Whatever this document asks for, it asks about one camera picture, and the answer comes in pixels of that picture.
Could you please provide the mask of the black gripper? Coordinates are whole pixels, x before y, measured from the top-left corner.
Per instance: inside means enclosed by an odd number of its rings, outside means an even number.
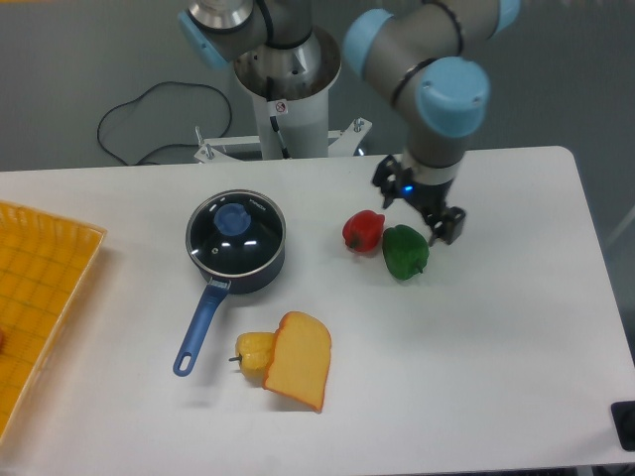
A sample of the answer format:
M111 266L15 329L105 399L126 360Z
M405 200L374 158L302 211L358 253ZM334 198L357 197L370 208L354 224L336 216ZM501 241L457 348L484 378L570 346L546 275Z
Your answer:
M462 233L465 210L446 204L452 183L452 178L443 178L441 183L427 183L416 177L413 166L404 166L392 155L378 164L372 177L372 184L383 196L383 209L387 209L394 200L403 199L422 215L431 231L430 247L438 238L451 245Z

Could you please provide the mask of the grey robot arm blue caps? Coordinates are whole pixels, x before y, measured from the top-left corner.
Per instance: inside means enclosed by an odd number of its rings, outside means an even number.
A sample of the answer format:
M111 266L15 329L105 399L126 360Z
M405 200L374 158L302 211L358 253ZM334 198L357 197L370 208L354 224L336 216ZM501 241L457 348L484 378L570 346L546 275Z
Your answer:
M251 95L266 159L323 157L327 94L348 65L408 124L400 158L377 167L373 184L386 203L405 200L433 241L453 242L465 213L446 196L487 109L486 73L464 57L517 18L517 1L423 1L396 17L361 14L344 39L313 21L307 1L193 1L178 21L211 68L230 66Z

